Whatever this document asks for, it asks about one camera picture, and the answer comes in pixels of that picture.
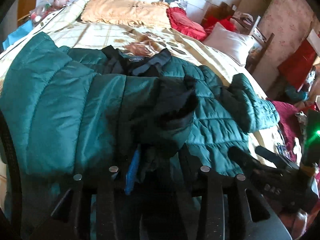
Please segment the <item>blue bag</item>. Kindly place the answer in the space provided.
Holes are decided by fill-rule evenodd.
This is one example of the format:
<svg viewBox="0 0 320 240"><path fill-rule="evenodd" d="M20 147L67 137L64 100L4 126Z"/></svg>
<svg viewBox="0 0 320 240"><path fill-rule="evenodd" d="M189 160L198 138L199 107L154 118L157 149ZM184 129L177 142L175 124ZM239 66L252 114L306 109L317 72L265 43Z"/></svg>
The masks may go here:
<svg viewBox="0 0 320 240"><path fill-rule="evenodd" d="M15 31L10 33L7 38L3 41L3 49L6 50L10 45L14 44L19 39L28 35L33 29L31 20L28 20L23 25L19 26Z"/></svg>

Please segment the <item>crimson velvet blanket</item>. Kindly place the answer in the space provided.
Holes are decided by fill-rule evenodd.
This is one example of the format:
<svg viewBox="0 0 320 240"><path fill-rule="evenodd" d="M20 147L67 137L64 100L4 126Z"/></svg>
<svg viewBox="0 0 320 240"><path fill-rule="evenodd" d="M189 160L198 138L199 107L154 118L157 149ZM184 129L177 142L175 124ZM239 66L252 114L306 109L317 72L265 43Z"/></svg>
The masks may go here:
<svg viewBox="0 0 320 240"><path fill-rule="evenodd" d="M274 104L280 116L278 125L284 138L286 149L289 154L293 155L295 138L298 138L299 140L302 138L300 124L296 117L298 109L294 105L291 105L289 103L274 100L270 101Z"/></svg>

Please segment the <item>white pillow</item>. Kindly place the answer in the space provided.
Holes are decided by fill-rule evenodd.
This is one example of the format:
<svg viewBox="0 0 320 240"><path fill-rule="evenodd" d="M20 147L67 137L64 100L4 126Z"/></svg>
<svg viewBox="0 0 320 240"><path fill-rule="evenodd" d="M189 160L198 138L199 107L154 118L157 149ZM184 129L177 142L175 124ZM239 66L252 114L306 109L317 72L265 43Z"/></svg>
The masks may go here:
<svg viewBox="0 0 320 240"><path fill-rule="evenodd" d="M217 23L203 44L227 54L239 65L244 66L249 51L254 46L254 38L228 31L222 24Z"/></svg>

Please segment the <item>framed photo on wall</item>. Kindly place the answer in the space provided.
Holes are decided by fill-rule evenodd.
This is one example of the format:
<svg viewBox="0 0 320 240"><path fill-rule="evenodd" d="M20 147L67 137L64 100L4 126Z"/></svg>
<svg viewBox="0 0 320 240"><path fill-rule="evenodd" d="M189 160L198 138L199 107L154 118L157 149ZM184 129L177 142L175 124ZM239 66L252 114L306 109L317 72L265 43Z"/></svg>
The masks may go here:
<svg viewBox="0 0 320 240"><path fill-rule="evenodd" d="M160 0L161 2L168 3L171 8L179 7L183 10L187 9L188 2L185 0Z"/></svg>

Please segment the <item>floral cream bedspread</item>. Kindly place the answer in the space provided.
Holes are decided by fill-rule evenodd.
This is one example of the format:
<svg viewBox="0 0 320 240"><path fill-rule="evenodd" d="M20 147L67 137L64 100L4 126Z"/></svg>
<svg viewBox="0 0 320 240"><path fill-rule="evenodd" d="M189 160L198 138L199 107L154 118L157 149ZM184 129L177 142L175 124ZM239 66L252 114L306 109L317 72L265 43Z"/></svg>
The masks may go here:
<svg viewBox="0 0 320 240"><path fill-rule="evenodd" d="M226 54L160 27L85 23L79 0L1 54L1 111L20 171L49 177L111 165L175 160L185 146L219 173L237 147L275 148L279 114Z"/></svg>

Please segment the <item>pig plush toy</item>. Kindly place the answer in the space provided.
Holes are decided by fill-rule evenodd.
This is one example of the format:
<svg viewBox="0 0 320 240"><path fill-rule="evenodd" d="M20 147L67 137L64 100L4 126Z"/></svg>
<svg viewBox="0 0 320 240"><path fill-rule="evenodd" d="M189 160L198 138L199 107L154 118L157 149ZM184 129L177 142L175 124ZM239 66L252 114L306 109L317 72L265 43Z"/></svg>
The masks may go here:
<svg viewBox="0 0 320 240"><path fill-rule="evenodd" d="M70 0L53 0L52 7L54 9L61 9L65 5L67 5L70 2Z"/></svg>

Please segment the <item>green quilted puffer jacket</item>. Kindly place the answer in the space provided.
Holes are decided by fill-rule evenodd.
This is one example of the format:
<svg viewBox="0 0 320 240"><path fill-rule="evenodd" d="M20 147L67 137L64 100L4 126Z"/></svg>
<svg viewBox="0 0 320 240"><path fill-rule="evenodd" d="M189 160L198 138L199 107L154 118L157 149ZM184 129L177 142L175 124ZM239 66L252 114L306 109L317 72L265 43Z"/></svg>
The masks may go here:
<svg viewBox="0 0 320 240"><path fill-rule="evenodd" d="M228 177L279 114L244 74L228 86L163 49L58 47L35 35L1 92L6 239L187 239L201 166Z"/></svg>

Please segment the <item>yellow ruffled pillow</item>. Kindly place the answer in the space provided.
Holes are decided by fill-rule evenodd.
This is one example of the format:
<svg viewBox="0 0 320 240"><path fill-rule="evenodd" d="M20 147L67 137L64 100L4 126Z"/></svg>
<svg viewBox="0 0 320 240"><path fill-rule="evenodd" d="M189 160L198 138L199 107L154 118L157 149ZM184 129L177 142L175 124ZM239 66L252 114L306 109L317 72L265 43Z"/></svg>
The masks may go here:
<svg viewBox="0 0 320 240"><path fill-rule="evenodd" d="M81 14L85 22L123 24L131 27L147 25L170 28L168 3L138 0L89 0Z"/></svg>

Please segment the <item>wooden chair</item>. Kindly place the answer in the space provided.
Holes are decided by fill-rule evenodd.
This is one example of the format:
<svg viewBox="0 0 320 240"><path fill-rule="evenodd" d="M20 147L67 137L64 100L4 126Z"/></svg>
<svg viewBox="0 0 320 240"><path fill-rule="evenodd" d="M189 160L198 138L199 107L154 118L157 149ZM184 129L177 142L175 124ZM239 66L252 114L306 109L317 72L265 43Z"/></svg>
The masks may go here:
<svg viewBox="0 0 320 240"><path fill-rule="evenodd" d="M256 18L253 18L250 14L236 11L231 19L241 27L241 34L246 34L253 38L254 44L249 51L245 66L249 73L253 74L273 41L274 33L271 33L269 36L263 34L258 27L261 21L261 16L259 15Z"/></svg>

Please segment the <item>red ruffled cushion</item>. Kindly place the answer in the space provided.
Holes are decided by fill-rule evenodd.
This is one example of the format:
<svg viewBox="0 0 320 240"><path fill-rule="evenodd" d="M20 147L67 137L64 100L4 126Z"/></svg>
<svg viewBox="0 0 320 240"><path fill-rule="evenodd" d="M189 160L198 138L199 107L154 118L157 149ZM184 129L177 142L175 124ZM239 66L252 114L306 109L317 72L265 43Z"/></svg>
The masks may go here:
<svg viewBox="0 0 320 240"><path fill-rule="evenodd" d="M182 8L168 8L166 13L172 29L198 41L203 41L206 39L207 33L205 32L203 26L190 20L187 17L185 10Z"/></svg>

